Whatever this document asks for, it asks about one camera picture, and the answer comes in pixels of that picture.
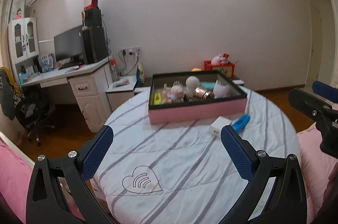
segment speaker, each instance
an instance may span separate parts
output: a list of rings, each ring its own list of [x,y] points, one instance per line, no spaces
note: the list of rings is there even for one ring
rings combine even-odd
[[[91,8],[83,11],[82,25],[84,27],[102,27],[101,10],[97,8]]]
[[[82,28],[81,42],[84,63],[93,64],[108,56],[107,44],[102,27]]]

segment wall outlet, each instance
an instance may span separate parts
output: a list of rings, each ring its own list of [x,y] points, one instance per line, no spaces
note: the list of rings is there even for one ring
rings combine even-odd
[[[134,46],[134,47],[127,47],[120,49],[120,52],[126,50],[126,56],[130,55],[133,56],[135,54],[139,54],[141,52],[141,46]]]

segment desk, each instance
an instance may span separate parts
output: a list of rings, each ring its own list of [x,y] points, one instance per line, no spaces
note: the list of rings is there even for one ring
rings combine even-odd
[[[113,82],[108,58],[74,71],[72,69],[70,67],[39,74],[21,87],[40,84],[41,88],[46,88],[67,84],[69,81],[88,128],[92,132],[98,132],[112,113],[105,93]]]
[[[35,76],[34,78],[28,80],[26,83],[22,84],[21,87],[33,86],[33,85],[36,85],[36,84],[42,85],[41,86],[42,88],[60,85],[60,84],[58,84],[58,81],[57,81],[58,79],[70,78],[70,77],[79,76],[79,75],[83,75],[83,74],[90,74],[90,73],[96,71],[98,68],[102,67],[107,62],[108,62],[108,58],[105,58],[105,59],[101,60],[100,62],[85,65],[84,67],[77,69],[75,71],[71,71],[71,72],[69,72],[69,70],[71,70],[73,67],[66,68],[66,69],[54,69],[50,72],[41,73],[41,74]]]

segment blue gripper pad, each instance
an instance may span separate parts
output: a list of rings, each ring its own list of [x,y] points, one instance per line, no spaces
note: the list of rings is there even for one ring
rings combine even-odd
[[[315,81],[312,84],[312,90],[315,94],[330,100],[333,103],[338,102],[338,89],[333,88],[327,84]]]
[[[241,178],[250,182],[255,175],[254,163],[233,133],[228,129],[228,126],[223,127],[221,130],[221,141]]]
[[[96,140],[92,139],[95,140],[95,143],[81,162],[80,176],[83,182],[94,177],[105,154],[113,143],[114,133],[111,127],[103,126],[97,134],[100,134],[99,137]]]

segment white bedsheet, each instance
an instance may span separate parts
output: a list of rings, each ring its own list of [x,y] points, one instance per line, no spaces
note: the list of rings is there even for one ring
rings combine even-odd
[[[270,156],[300,158],[295,129],[285,114],[263,96],[243,90],[251,120],[241,137]],[[136,95],[107,120],[114,141],[92,180],[97,197],[122,224],[218,223],[247,181],[220,139],[209,134],[216,118],[150,125],[148,97],[149,92]],[[264,207],[272,185],[270,179],[252,217]]]

